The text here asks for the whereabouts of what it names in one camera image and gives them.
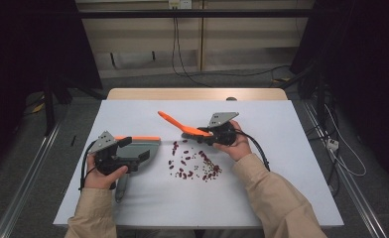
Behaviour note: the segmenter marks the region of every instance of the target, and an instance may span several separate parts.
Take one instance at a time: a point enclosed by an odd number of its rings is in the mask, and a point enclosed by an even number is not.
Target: orange spatula
[[[190,126],[183,125],[182,123],[178,122],[176,119],[174,119],[173,117],[167,115],[163,111],[158,111],[158,114],[160,114],[160,116],[162,116],[164,119],[166,119],[171,124],[173,124],[176,127],[178,127],[184,133],[187,133],[189,135],[196,135],[196,136],[206,136],[206,137],[212,136],[209,133],[204,132],[204,131],[202,131],[200,129],[197,129],[195,127],[190,127]]]

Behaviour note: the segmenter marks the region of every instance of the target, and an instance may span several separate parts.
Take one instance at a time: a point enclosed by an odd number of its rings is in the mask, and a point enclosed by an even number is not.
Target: person's left hand
[[[86,170],[89,172],[95,167],[95,154],[88,154],[86,158]],[[99,170],[94,169],[91,171],[85,180],[85,187],[88,188],[100,188],[109,189],[111,184],[120,179],[126,174],[128,168],[126,166],[120,167],[115,172],[108,176],[103,175]]]

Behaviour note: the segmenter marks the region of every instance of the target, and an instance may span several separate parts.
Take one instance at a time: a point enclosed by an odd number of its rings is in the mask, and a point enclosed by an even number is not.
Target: beige shirt
[[[309,201],[286,179],[268,172],[256,155],[239,160],[234,172],[243,181],[265,237],[325,237]],[[110,190],[84,188],[65,237],[117,237]]]

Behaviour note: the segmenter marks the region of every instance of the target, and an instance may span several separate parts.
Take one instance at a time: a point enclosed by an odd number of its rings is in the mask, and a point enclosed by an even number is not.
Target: table
[[[150,100],[130,100],[132,93],[136,99],[146,97]],[[223,101],[228,96],[246,101]],[[182,99],[162,100],[171,97]],[[260,98],[279,100],[259,100]],[[162,145],[157,159],[150,162],[150,166],[145,171],[140,171],[129,179],[130,184],[123,203],[114,204],[114,215],[118,225],[134,228],[180,229],[261,226],[248,204],[242,184],[231,173],[233,162],[228,160],[225,154],[211,147],[201,147],[207,155],[220,162],[219,165],[225,171],[216,181],[206,183],[196,179],[188,183],[187,180],[175,179],[173,173],[167,171],[168,167],[164,166],[168,164],[171,157],[169,154],[173,142],[181,140],[181,133],[158,116],[156,112],[159,108],[170,112],[178,120],[185,119],[188,125],[193,126],[203,126],[201,123],[204,123],[204,117],[210,118],[211,114],[218,109],[239,111],[240,116],[236,120],[241,122],[243,129],[254,133],[255,139],[260,144],[266,145],[264,151],[271,162],[271,169],[288,179],[309,199],[320,224],[322,226],[343,224],[293,105],[282,90],[127,88],[113,89],[108,100],[103,101],[87,145],[96,139],[102,130],[108,130],[112,134],[122,131],[126,131],[129,135],[153,133],[162,138]],[[196,142],[187,143],[184,147],[186,147],[184,150],[188,151],[199,150]],[[66,220],[74,212],[78,199],[78,191],[75,187],[78,185],[79,168],[80,165],[76,167],[55,220],[56,225],[66,225]]]

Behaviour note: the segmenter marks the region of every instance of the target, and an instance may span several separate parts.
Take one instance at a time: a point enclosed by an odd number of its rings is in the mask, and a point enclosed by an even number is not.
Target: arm
[[[94,155],[89,155],[87,171],[94,167]],[[111,211],[112,191],[109,188],[126,172],[127,167],[122,167],[109,176],[98,170],[87,175],[74,216],[67,221],[68,230],[65,237],[117,237]]]
[[[237,122],[231,123],[241,130]],[[325,237],[307,199],[286,179],[266,170],[252,154],[246,137],[237,135],[230,147],[213,146],[237,162],[233,170],[245,184],[266,237]]]

